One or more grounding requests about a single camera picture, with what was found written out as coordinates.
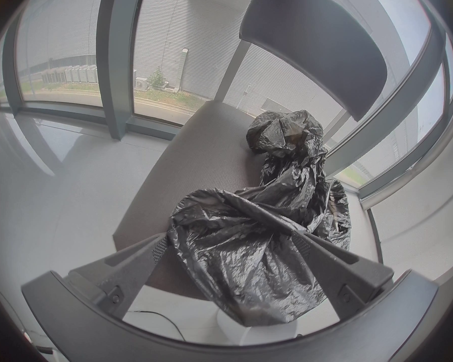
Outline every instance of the chair backrest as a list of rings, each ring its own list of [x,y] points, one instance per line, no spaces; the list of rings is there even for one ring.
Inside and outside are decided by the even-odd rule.
[[[285,60],[356,120],[379,97],[387,69],[363,27],[332,0],[252,0],[240,39]]]

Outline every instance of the trash bag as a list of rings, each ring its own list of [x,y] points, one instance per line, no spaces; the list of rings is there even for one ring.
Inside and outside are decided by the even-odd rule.
[[[259,186],[196,190],[171,215],[168,237],[187,272],[243,326],[291,322],[326,298],[289,230],[349,249],[347,197],[322,171],[323,134],[306,110],[262,113],[246,136],[255,153],[266,153]],[[268,213],[281,216],[285,230]]]

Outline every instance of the black plastic bag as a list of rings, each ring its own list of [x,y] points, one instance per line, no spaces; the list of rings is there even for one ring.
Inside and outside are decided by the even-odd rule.
[[[267,153],[258,187],[197,190],[175,208],[168,236],[207,298],[244,326],[288,323],[326,297],[289,235],[263,215],[348,250],[347,197],[322,171],[322,126],[307,111],[264,112],[247,141]]]

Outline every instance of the white wall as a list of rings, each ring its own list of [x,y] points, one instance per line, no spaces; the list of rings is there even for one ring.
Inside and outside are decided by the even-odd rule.
[[[453,139],[440,156],[372,208],[384,263],[436,279],[453,267]]]

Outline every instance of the green bush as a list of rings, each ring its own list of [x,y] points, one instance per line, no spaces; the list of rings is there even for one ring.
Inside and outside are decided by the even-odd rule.
[[[148,84],[153,87],[162,87],[164,84],[163,74],[159,67],[156,71],[148,78]]]

